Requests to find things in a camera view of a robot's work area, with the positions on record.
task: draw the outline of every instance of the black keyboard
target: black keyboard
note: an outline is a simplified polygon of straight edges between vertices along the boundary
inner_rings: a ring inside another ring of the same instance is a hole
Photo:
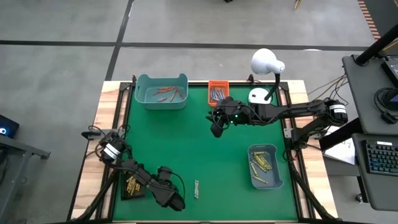
[[[398,176],[398,144],[366,141],[368,172]]]

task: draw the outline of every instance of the green table surface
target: green table surface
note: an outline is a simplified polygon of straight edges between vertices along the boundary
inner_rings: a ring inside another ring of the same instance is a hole
[[[230,86],[235,100],[247,102],[251,86]],[[231,126],[221,138],[210,132],[205,119],[211,107],[207,86],[190,86],[182,110],[146,110],[132,97],[126,141],[134,158],[155,174],[167,166],[185,183],[186,209],[175,212],[157,205],[147,190],[145,198],[122,201],[116,194],[114,220],[297,220],[287,162],[282,158],[284,140],[280,122],[267,126]],[[248,147],[273,144],[277,150],[279,189],[258,190],[252,186]],[[199,199],[194,198],[194,180],[199,180]],[[175,176],[172,182],[181,194]]]

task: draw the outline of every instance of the gray floor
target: gray floor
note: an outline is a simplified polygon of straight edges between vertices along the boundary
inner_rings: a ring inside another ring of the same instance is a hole
[[[116,41],[127,0],[0,0],[0,40]],[[357,0],[135,0],[125,42],[367,46],[373,42]],[[0,114],[21,124],[17,138],[52,152],[33,159],[14,219],[66,219],[112,47],[0,45]],[[254,50],[122,48],[112,80],[147,73],[191,80],[245,79]],[[359,52],[274,50],[282,79],[307,91],[343,74],[341,57]],[[256,77],[273,79],[272,76]],[[310,95],[314,99],[322,91]],[[350,104],[349,86],[339,91]],[[330,179],[340,217],[391,223],[398,213],[358,205],[351,179]]]

